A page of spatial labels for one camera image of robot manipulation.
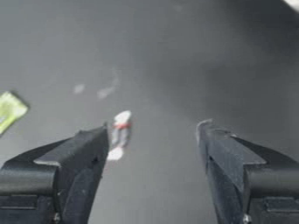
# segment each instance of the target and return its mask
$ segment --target small white object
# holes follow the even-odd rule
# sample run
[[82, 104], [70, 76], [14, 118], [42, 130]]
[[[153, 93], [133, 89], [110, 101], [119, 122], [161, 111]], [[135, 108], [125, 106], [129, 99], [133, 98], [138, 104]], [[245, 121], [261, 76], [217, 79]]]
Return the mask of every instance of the small white object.
[[86, 85], [84, 84], [79, 84], [79, 85], [76, 85], [74, 87], [72, 92], [74, 92], [75, 95], [79, 95], [79, 94], [83, 93], [84, 90], [86, 90]]
[[125, 156], [125, 149], [117, 147], [107, 155], [109, 161], [118, 161]]
[[115, 125], [129, 123], [131, 116], [133, 116], [133, 113], [130, 110], [118, 114], [115, 117]]

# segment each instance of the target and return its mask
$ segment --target green object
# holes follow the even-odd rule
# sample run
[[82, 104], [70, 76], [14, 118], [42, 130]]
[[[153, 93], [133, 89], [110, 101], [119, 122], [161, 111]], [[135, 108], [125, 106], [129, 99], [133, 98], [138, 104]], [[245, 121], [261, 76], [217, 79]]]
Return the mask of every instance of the green object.
[[0, 135], [27, 111], [28, 107], [12, 93], [6, 92], [0, 95]]

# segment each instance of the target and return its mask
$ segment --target concrete floor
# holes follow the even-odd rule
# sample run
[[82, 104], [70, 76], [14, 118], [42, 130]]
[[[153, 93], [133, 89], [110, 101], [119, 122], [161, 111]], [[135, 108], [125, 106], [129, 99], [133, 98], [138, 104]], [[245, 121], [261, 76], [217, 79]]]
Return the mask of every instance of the concrete floor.
[[217, 223], [197, 122], [299, 158], [298, 34], [277, 0], [2, 1], [0, 91], [31, 105], [2, 159], [131, 109], [90, 224]]

